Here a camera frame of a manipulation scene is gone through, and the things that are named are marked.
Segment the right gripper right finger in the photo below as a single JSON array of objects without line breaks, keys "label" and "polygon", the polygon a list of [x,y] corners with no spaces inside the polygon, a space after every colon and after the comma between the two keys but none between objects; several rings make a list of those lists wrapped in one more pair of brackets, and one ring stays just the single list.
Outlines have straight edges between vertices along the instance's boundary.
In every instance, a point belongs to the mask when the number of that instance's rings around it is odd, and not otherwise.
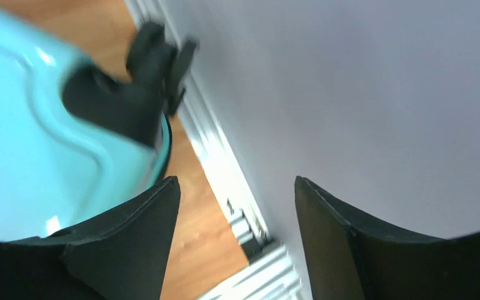
[{"label": "right gripper right finger", "polygon": [[480,299],[480,231],[410,231],[301,176],[294,193],[314,299]]}]

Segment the pink and teal kids suitcase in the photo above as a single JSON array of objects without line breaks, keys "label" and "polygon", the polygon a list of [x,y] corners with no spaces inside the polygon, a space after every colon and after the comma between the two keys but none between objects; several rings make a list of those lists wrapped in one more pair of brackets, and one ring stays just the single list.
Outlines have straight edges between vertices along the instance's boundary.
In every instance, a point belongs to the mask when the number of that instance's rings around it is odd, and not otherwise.
[{"label": "pink and teal kids suitcase", "polygon": [[160,181],[197,48],[146,21],[121,81],[0,9],[0,241],[45,238]]}]

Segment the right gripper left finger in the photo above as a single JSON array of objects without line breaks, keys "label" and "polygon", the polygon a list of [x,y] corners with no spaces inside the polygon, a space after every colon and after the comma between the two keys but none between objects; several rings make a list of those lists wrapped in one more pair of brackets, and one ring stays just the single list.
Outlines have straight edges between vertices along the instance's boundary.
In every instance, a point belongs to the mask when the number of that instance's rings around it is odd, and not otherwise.
[{"label": "right gripper left finger", "polygon": [[48,237],[0,242],[0,299],[159,299],[180,199],[169,176]]}]

